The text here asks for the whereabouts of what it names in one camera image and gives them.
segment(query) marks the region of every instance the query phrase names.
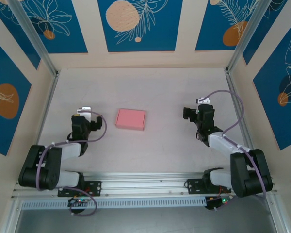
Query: white table surface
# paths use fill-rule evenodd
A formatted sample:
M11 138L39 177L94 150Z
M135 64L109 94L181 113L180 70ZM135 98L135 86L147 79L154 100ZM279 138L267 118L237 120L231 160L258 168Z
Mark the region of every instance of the white table surface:
M62 169L83 172L202 172L229 165L216 150L197 141L197 127L182 118L183 107L228 89L222 68L80 68L61 71L40 145L64 141L71 132L71 115L83 106L101 113L108 131L90 143L79 158L63 161ZM210 98L215 125L226 129L237 118L228 93ZM146 110L145 130L115 127L119 108ZM98 138L102 130L91 132ZM227 134L243 143L237 126Z

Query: purple cable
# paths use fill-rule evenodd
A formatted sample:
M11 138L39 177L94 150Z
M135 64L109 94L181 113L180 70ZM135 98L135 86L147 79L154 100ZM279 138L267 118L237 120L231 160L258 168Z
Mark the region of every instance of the purple cable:
M218 92L227 92L227 93L230 93L231 95L235 96L239 100L239 102L241 103L241 105L242 105L242 113L241 113L241 116L239 117L238 121L235 124L233 124L232 126L228 127L226 130L223 131L222 134L225 134L227 131L233 129L236 125L238 125L239 122L243 119L244 105L243 105L242 99L236 93L234 93L232 91L228 91L228 90L217 90L217 91L211 92L209 95L207 95L206 97L204 97L200 101L203 101L206 98L208 98L209 96L212 96L213 94L218 93Z
M41 191L40 186L39 186L39 179L40 179L41 165L42 165L43 159L44 159L44 157L46 156L47 151L48 151L49 149L51 149L52 147L62 146L62 145L66 145L66 144L69 144L69 143L97 142L97 141L99 141L100 139L102 139L102 138L104 137L104 135L106 134L106 132L107 132L107 122L106 122L105 118L103 118L103 116L102 116L101 114L96 113L96 112L92 112L92 111L88 111L88 110L81 110L81 111L79 111L79 113L92 113L92 114L96 114L96 115L100 116L100 117L102 118L104 124L105 124L105 130L104 130L103 134L102 134L99 138L94 139L94 140L78 140L78 141L68 141L68 140L66 140L66 141L64 141L64 142L58 142L58 143L54 143L54 144L51 144L51 145L47 146L47 147L44 149L43 153L41 154L41 158L40 158L40 160L39 160L39 164L38 164L38 168L37 168L37 175L36 175L36 177L35 177L35 186L36 186L36 188L37 188L38 191ZM95 211L96 211L96 209L97 209L97 203L96 203L95 199L94 199L90 194L88 194L88 193L86 193L86 192L84 192L84 191L82 191L82 190L80 190L80 189L72 188L72 187L64 187L64 189L70 189L70 190L75 190L75 191L81 192L81 193L83 193L83 194L89 196L89 197L91 198L91 200L92 200L92 201L95 203L95 205L96 205L95 210L94 210L93 212L91 212L90 214L86 214L86 215L75 215L75 216L90 216L90 215L93 215L93 214L95 213Z
M230 144L232 144L232 145L238 147L237 143L234 142L233 140L227 138L226 136L223 136L223 138L224 138L226 141L228 141ZM246 155L246 156L248 157L248 159L250 160L250 162L251 162L251 164L252 164L254 170L256 171L256 174L257 174L257 176L258 176L258 179L259 179L259 181L260 181L260 184L261 184L261 187L262 187L262 191L263 191L263 197L266 198L266 189L265 189L265 185L264 185L264 182L263 182L262 176L261 176L261 174L260 174L260 172L259 172L259 170L258 170L258 167L257 167L256 163L254 162L253 158L250 156L250 154L249 154L249 153L248 153L244 148L239 147L239 149L240 149L242 152L244 152L245 155Z
M88 217L88 216L93 215L96 212L96 210L97 210L97 202L96 202L96 200L90 194L88 194L87 192L85 192L85 191L83 191L81 189L78 189L78 188L72 188L72 187L63 187L63 188L64 189L69 189L69 190L73 190L73 191L77 191L77 192L83 193L86 196L88 196L94 202L94 204L95 204L95 209L92 212L90 212L89 214L80 215L80 214L75 214L75 213L72 212L72 206L75 203L77 203L77 202L73 203L72 205L70 205L70 208L69 208L69 211L70 211L71 214L73 214L73 216L77 216L77 217Z
M209 96L212 96L213 94L217 93L217 92L227 92L227 93L230 93L232 94L233 96L235 96L239 102L241 103L241 106L242 106L242 113L241 113L241 116L239 117L239 119L237 120L237 122L235 124L233 124L232 126L228 127L226 130L223 131L222 133L222 136L223 138L228 141L230 144L238 147L238 144L234 141L232 141L231 139L227 138L225 136L225 133L231 129L233 129L236 125L238 125L240 123L240 121L243 119L243 115L244 115L244 104L243 104L243 101L242 99L234 92L232 91L228 91L228 90L217 90L217 91L214 91L214 92L211 92L209 95L207 95L206 97L204 97L203 99L201 99L201 101L205 100L206 98L208 98ZM253 168L255 169L255 172L258 176L258 179L260 181L260 184L261 184L261 187L262 187L262 191L263 191L263 197L266 198L266 189L265 189L265 185L264 185L264 182L263 182L263 179L262 179L262 176L258 170L258 166L256 165L256 163L254 162L253 158L250 156L250 154L242 147L239 147L239 149L245 153L245 155L248 157L248 159L250 160Z
M62 145L66 145L66 144L69 144L69 143L97 142L100 139L102 139L104 137L104 135L106 134L106 132L107 132L107 122L106 122L105 118L103 118L103 116L101 114L96 113L96 112L92 112L92 111L88 111L88 110L82 110L82 111L79 111L79 113L92 113L92 114L96 114L96 115L100 116L102 118L103 122L105 123L105 131L103 132L103 134L98 139L94 139L94 140L78 140L78 141L68 141L68 140L66 140L64 142L58 142L58 143L50 144L48 147L46 147L45 150L43 151L42 155L41 155L40 160L39 160L39 164L38 164L38 168L37 168L37 175L35 177L35 187L39 191L41 191L40 186L39 186L41 165L42 165L43 159L44 159L44 157L47 154L47 151L49 149L51 149L52 147L62 146Z

